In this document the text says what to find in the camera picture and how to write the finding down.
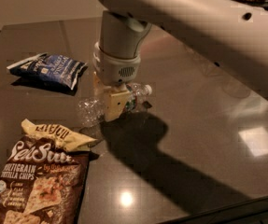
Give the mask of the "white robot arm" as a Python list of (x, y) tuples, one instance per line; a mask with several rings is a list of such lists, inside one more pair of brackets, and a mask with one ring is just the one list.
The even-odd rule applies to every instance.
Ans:
[(130, 97), (139, 48), (156, 25), (268, 99), (268, 11), (232, 0), (99, 0), (105, 7), (94, 67), (105, 85), (105, 119)]

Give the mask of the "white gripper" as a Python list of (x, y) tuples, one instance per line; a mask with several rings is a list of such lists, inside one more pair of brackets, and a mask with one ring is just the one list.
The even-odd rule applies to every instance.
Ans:
[[(98, 42), (94, 45), (93, 66), (93, 93), (99, 96), (106, 86), (119, 86), (135, 79), (140, 65), (140, 56), (132, 59), (116, 58), (101, 50)], [(117, 119), (128, 102), (131, 93), (123, 86), (110, 88), (104, 92), (105, 121)]]

